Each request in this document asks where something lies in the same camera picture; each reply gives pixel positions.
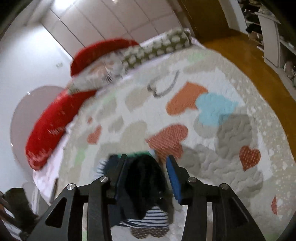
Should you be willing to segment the dark frog print pants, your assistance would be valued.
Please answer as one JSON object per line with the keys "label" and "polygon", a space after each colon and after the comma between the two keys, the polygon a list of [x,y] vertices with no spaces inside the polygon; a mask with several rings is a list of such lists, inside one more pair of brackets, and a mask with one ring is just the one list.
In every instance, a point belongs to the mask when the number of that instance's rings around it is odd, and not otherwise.
{"label": "dark frog print pants", "polygon": [[155,150],[127,154],[116,188],[110,226],[169,227],[167,182]]}

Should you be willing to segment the red pillow near headboard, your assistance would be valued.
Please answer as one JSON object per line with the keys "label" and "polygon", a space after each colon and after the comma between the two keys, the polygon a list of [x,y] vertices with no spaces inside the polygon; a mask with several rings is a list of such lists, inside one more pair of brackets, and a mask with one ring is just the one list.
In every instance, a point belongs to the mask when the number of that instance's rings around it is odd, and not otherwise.
{"label": "red pillow near headboard", "polygon": [[63,90],[43,111],[31,131],[25,154],[29,166],[41,170],[66,133],[66,126],[73,121],[81,105],[96,94],[95,90],[69,94]]}

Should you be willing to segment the white bed headboard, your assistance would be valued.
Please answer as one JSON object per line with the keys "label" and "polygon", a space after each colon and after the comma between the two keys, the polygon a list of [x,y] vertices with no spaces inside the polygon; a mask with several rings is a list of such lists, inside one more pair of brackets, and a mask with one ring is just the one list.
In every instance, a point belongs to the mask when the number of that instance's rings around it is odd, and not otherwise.
{"label": "white bed headboard", "polygon": [[32,177],[33,170],[25,155],[27,139],[42,112],[62,91],[62,87],[53,85],[41,86],[29,91],[13,113],[10,126],[11,149],[15,160],[29,177]]}

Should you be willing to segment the heart pattern quilt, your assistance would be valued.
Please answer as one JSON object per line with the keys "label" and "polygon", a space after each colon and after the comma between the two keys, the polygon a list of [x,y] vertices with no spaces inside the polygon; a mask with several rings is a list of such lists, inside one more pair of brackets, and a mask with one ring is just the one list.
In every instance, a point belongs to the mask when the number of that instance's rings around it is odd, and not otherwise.
{"label": "heart pattern quilt", "polygon": [[91,183],[111,154],[143,151],[161,165],[173,155],[207,184],[229,184],[266,240],[277,240],[295,213],[295,160],[280,120],[215,51],[175,52],[85,101],[57,190]]}

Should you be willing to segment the floral grey pillow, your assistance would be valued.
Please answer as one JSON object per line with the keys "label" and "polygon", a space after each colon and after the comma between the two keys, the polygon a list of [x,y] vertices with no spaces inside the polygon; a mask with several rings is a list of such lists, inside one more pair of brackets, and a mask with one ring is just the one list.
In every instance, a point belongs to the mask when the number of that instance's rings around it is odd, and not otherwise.
{"label": "floral grey pillow", "polygon": [[113,84],[126,74],[121,52],[111,52],[95,60],[80,73],[74,75],[67,85],[69,94],[99,90]]}

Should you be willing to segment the red pillow at back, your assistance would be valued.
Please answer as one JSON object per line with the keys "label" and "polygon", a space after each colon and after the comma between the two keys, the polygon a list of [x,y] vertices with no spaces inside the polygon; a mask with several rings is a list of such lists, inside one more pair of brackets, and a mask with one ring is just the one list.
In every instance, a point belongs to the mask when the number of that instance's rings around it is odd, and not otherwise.
{"label": "red pillow at back", "polygon": [[70,66],[70,76],[79,74],[91,63],[108,53],[133,46],[139,46],[138,42],[123,38],[108,39],[91,44],[75,54]]}

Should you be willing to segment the white wardrobe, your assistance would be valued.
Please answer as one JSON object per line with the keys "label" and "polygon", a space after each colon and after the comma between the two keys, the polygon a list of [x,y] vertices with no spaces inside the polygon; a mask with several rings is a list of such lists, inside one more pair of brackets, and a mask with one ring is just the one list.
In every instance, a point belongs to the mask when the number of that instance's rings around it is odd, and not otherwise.
{"label": "white wardrobe", "polygon": [[142,43],[181,25],[164,0],[53,1],[42,24],[71,57],[98,41]]}

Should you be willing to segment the white tv cabinet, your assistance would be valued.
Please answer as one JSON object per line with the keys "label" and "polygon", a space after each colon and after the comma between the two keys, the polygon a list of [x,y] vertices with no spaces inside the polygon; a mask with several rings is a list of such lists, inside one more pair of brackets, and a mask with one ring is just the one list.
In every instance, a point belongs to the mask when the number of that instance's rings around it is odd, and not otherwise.
{"label": "white tv cabinet", "polygon": [[293,79],[290,80],[285,71],[285,63],[287,62],[287,51],[295,55],[293,49],[287,41],[280,38],[279,26],[280,21],[272,15],[263,13],[255,13],[258,16],[264,45],[264,61],[279,76],[283,85],[295,99],[295,85]]}

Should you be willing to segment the olive dotted bolster pillow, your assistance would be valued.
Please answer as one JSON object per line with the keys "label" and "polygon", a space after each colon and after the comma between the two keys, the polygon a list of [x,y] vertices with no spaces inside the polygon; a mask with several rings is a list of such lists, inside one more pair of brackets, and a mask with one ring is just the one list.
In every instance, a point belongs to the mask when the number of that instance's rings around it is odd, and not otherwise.
{"label": "olive dotted bolster pillow", "polygon": [[171,29],[162,37],[141,47],[132,46],[122,52],[122,64],[125,70],[134,69],[147,61],[165,54],[188,48],[192,45],[192,35],[184,28]]}

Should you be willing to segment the wooden door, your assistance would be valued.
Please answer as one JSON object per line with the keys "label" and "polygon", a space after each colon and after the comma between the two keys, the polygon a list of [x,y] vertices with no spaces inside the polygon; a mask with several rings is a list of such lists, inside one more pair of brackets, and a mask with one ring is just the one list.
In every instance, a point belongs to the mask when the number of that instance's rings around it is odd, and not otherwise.
{"label": "wooden door", "polygon": [[200,42],[229,37],[234,33],[218,0],[178,0],[178,3]]}

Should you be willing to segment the cluttered shoe rack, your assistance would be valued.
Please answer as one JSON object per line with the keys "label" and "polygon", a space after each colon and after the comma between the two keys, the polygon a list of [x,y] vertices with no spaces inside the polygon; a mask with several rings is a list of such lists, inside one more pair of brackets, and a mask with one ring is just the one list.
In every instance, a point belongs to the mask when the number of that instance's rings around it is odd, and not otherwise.
{"label": "cluttered shoe rack", "polygon": [[263,41],[260,17],[256,13],[265,14],[267,8],[260,1],[237,1],[246,22],[246,32],[250,40]]}

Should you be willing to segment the wall power socket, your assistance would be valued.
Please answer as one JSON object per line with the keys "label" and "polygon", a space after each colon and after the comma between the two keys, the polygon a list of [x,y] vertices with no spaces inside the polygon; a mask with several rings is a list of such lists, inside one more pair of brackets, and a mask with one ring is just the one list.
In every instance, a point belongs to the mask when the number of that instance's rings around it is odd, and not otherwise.
{"label": "wall power socket", "polygon": [[63,67],[63,63],[60,62],[60,63],[56,64],[56,67],[57,67],[57,68],[61,68],[61,67]]}

